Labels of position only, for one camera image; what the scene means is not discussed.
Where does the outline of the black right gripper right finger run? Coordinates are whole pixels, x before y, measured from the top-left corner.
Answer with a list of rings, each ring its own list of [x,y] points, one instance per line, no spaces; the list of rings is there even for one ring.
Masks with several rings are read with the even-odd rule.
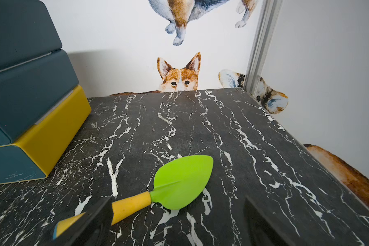
[[[294,246],[295,243],[245,196],[244,219],[252,246]]]

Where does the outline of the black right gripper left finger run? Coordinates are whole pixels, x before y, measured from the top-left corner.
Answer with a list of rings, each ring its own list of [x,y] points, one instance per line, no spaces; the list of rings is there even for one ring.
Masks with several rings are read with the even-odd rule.
[[[47,246],[101,246],[113,219],[112,198],[102,198],[85,213],[58,222]]]

